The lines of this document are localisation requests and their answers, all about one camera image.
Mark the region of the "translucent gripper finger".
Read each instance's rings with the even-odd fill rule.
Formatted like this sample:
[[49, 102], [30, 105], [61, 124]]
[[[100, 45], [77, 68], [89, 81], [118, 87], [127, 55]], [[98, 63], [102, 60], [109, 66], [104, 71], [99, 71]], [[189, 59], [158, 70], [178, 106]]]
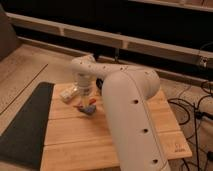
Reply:
[[89, 97], [88, 96], [82, 96], [81, 101], [82, 101], [82, 105], [84, 108], [89, 106]]

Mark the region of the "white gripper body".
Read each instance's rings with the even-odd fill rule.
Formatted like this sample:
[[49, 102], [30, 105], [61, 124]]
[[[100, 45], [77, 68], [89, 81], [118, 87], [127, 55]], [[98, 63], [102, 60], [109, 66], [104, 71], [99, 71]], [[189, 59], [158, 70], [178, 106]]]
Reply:
[[77, 87], [81, 96], [89, 96], [92, 91], [92, 77], [78, 73], [76, 75]]

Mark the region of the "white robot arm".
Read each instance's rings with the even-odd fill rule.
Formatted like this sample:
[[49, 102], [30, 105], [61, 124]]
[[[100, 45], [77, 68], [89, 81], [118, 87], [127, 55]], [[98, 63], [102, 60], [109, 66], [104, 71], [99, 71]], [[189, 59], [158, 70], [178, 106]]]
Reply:
[[86, 55], [71, 61], [78, 87], [103, 80], [101, 95], [121, 171], [171, 171], [147, 105], [159, 90], [158, 74], [147, 67], [98, 63]]

